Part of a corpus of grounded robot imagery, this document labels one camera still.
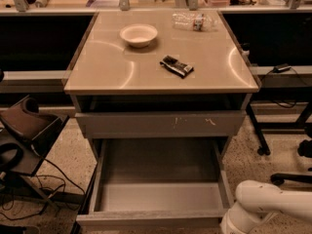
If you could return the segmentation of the white wrapped gripper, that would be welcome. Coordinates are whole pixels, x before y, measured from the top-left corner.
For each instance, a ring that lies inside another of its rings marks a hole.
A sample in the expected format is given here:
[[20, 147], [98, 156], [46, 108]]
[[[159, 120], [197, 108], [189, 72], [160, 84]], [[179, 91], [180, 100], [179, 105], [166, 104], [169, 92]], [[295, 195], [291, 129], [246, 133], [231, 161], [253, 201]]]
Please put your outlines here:
[[225, 214], [222, 218], [220, 230], [222, 234], [237, 234], [235, 226], [232, 224], [228, 214]]

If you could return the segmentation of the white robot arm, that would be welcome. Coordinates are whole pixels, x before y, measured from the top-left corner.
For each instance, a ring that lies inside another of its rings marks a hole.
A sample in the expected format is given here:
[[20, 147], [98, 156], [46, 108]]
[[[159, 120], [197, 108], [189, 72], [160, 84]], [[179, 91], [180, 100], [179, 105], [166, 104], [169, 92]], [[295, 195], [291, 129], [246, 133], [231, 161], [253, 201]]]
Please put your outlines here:
[[222, 234], [249, 234], [276, 214], [312, 220], [312, 193], [282, 190], [278, 186], [244, 180], [235, 190], [236, 202], [220, 224]]

